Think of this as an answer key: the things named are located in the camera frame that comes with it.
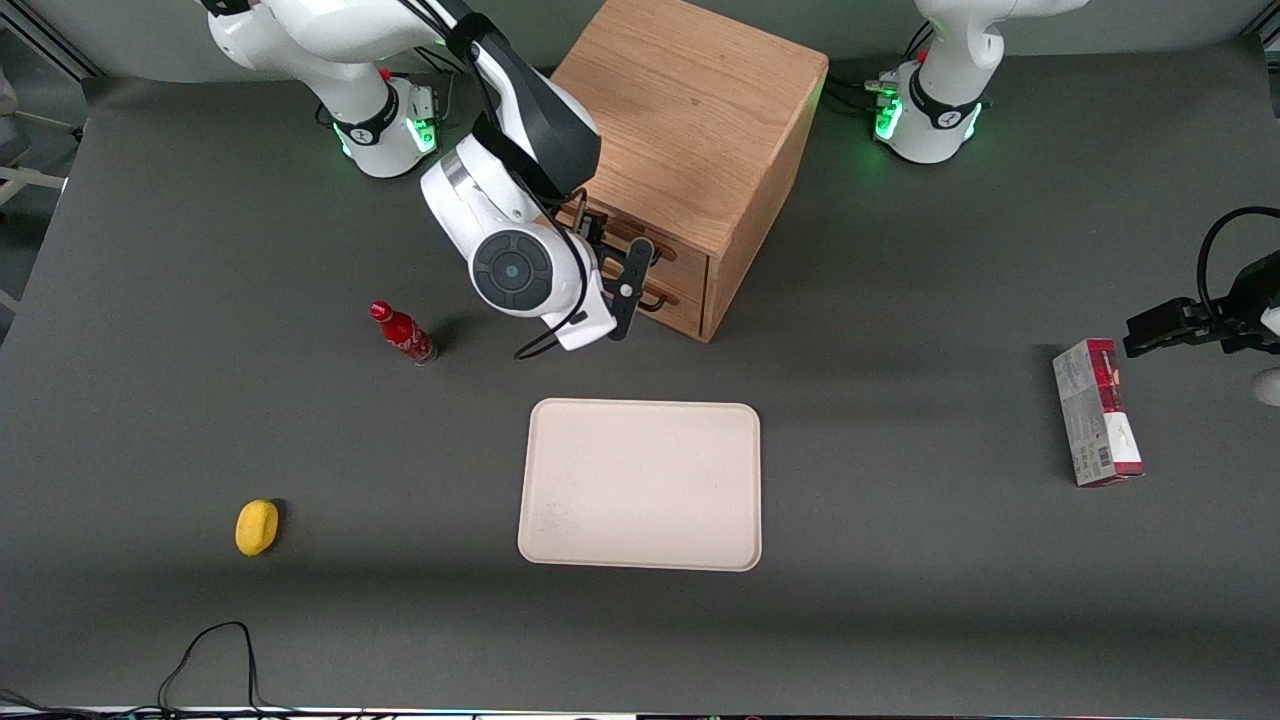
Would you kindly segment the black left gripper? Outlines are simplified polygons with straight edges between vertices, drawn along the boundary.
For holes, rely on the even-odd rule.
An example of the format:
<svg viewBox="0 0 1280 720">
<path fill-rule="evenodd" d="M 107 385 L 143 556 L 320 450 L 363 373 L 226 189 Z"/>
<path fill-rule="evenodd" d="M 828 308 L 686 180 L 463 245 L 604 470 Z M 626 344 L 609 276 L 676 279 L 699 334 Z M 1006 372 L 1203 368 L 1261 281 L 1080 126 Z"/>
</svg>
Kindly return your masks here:
<svg viewBox="0 0 1280 720">
<path fill-rule="evenodd" d="M 1153 307 L 1151 316 L 1129 318 L 1125 355 L 1140 357 L 1160 348 L 1215 342 L 1222 342 L 1225 354 L 1277 354 L 1277 296 L 1279 252 L 1271 252 L 1240 270 L 1222 299 L 1222 311 L 1216 302 L 1176 297 Z"/>
</svg>

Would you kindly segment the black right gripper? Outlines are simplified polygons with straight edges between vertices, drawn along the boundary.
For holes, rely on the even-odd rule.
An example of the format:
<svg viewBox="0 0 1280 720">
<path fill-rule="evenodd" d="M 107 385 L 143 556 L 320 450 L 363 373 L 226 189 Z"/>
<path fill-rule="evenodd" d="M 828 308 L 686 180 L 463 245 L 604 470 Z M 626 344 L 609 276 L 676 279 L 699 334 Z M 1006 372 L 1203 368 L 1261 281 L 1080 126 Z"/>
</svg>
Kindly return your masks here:
<svg viewBox="0 0 1280 720">
<path fill-rule="evenodd" d="M 576 228 L 562 225 L 564 233 L 575 243 L 575 250 L 582 258 L 584 263 L 600 265 L 604 252 L 614 251 L 614 247 L 607 240 L 605 228 L 608 220 L 609 214 L 607 211 L 593 208 L 589 202 L 580 202 L 576 208 Z M 591 236 L 590 233 L 584 234 L 580 231 L 591 231 Z"/>
</svg>

